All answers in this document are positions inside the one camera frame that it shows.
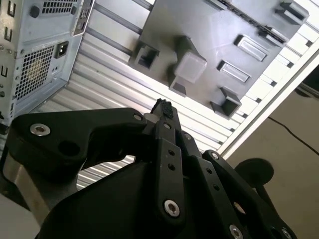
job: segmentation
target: metal mesh vent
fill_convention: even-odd
[[[43,14],[48,13],[69,13],[72,9],[73,2],[78,0],[48,0],[43,3]]]
[[[54,46],[24,56],[21,81],[15,90],[17,100],[29,95],[42,86],[46,80]]]

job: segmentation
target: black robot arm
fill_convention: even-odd
[[[77,191],[80,170],[126,155],[134,163]],[[199,152],[163,100],[144,116],[130,108],[20,116],[1,173],[2,192],[41,224],[37,239],[296,239],[217,152]]]

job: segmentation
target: rectangular slot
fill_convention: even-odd
[[[15,16],[15,8],[16,5],[15,3],[12,3],[11,1],[9,1],[8,3],[8,15],[14,17]]]
[[[232,76],[236,80],[239,80],[243,83],[245,83],[249,79],[249,75],[244,73],[243,71],[239,70],[238,68],[234,67],[233,65],[222,61],[218,68],[220,72],[226,73],[227,75]]]
[[[235,45],[258,61],[263,61],[268,55],[268,51],[264,47],[247,36],[239,36]]]
[[[268,40],[270,43],[272,43],[275,46],[283,47],[284,43],[288,41],[288,39],[282,35],[280,32],[278,32],[273,27],[266,27],[270,32],[260,32],[260,36],[264,37],[266,40]]]
[[[7,75],[8,75],[8,68],[7,67],[1,66],[1,75],[3,77],[7,77]]]
[[[12,40],[12,29],[8,29],[7,27],[4,28],[4,38],[5,40],[11,42]]]
[[[291,24],[302,25],[309,16],[306,9],[293,1],[282,2],[280,6],[283,9],[276,12]]]
[[[220,90],[225,97],[224,103],[222,105],[218,105],[214,102],[210,102],[210,105],[215,113],[223,116],[226,119],[230,119],[242,104],[236,94],[230,90],[224,87],[220,88]]]
[[[54,58],[59,59],[60,57],[65,56],[66,52],[68,50],[68,46],[69,46],[68,41],[65,41],[65,42],[58,44],[56,47],[56,52],[55,52]]]
[[[173,91],[175,91],[176,93],[178,93],[179,95],[183,96],[183,97],[186,97],[186,89],[185,89],[185,86],[179,84],[179,83],[175,83],[173,85],[173,88],[170,88],[172,89]]]
[[[155,59],[157,58],[158,53],[159,52],[157,50],[151,47],[148,47],[148,46],[141,47],[140,52],[138,54],[139,57],[137,57],[138,64],[150,69]]]

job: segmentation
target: screw hole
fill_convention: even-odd
[[[62,141],[58,146],[59,151],[66,156],[75,156],[80,152],[80,147],[70,141]]]
[[[176,212],[176,207],[173,204],[169,204],[168,208],[174,213]]]
[[[284,233],[285,237],[287,237],[288,239],[293,239],[292,236],[287,231],[287,229],[282,228],[281,231]]]
[[[239,237],[239,232],[234,231],[234,234],[235,234],[237,237]]]
[[[211,153],[211,156],[213,156],[213,158],[215,160],[219,160],[219,157],[218,157],[218,155],[216,153]]]
[[[168,168],[171,170],[171,171],[175,171],[175,166],[174,165],[172,165],[172,164],[168,164]]]
[[[164,127],[168,128],[168,129],[171,129],[171,126],[168,123],[166,123],[166,122],[164,123]]]
[[[185,137],[186,137],[188,140],[191,140],[191,136],[190,136],[188,133],[185,134]]]
[[[274,235],[276,239],[282,239],[280,232],[277,231],[275,228],[270,228],[271,233]]]
[[[214,184],[213,187],[216,191],[219,191],[219,187],[216,184]]]
[[[234,202],[234,207],[236,208],[237,211],[239,211],[242,214],[246,214],[245,210],[241,207],[239,203]]]
[[[134,115],[134,118],[135,118],[136,120],[142,120],[142,117],[140,117],[139,115]]]
[[[172,151],[172,150],[169,150],[168,153],[169,153],[171,156],[174,156],[174,155],[175,155],[174,151]]]
[[[41,126],[35,127],[35,130],[36,130],[37,132],[40,132],[40,133],[45,132],[45,128],[44,128],[44,127],[41,127]]]

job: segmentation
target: corrugated metal ceiling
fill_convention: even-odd
[[[319,7],[309,0],[297,2],[310,12],[307,23],[243,97],[242,107],[231,120],[128,66],[154,0],[96,0],[68,86],[36,111],[132,107],[147,113],[158,98],[167,99],[177,108],[183,130],[195,138],[201,151],[214,149],[222,153],[243,130],[240,125],[251,120],[257,106],[266,105],[271,92],[288,82],[285,76],[301,68],[298,62],[307,60],[303,56],[309,48],[318,47],[313,43],[319,37]],[[121,162],[87,169],[79,175],[78,186],[83,188],[132,161],[133,157],[128,156]]]

